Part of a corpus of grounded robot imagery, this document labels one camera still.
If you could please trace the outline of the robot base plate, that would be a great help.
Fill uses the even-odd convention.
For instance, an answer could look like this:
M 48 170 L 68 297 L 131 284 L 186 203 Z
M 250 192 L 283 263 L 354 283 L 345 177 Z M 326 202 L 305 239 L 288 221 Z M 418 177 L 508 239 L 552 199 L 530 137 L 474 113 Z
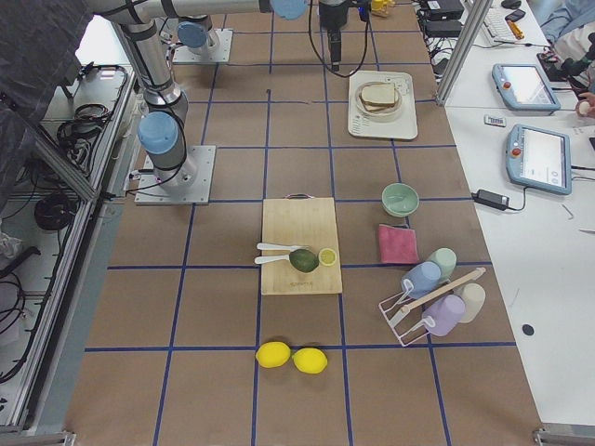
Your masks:
M 139 178 L 135 191 L 135 203 L 137 205 L 208 204 L 215 157 L 216 147 L 213 145 L 189 146 L 184 165 L 173 179 L 162 185 L 158 180 L 166 180 L 168 176 L 164 171 L 154 170 L 150 157 L 146 155 L 143 168 L 149 169 L 150 173 Z

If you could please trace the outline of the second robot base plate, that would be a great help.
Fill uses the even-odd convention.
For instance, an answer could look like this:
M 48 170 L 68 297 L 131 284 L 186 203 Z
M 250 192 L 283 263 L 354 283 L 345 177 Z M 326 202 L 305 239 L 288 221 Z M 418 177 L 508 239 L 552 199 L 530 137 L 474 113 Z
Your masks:
M 175 64 L 227 63 L 231 54 L 232 29 L 211 29 L 191 26 L 178 28 L 179 41 L 173 56 Z

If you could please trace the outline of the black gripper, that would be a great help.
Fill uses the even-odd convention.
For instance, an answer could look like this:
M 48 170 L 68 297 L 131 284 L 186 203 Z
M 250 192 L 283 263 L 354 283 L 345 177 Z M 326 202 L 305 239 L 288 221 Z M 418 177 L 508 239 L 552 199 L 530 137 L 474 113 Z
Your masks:
M 360 21 L 369 20 L 369 1 L 357 0 L 320 0 L 318 12 L 321 26 L 327 30 L 331 70 L 338 71 L 341 62 L 341 32 L 348 23 L 349 10 L 358 10 Z

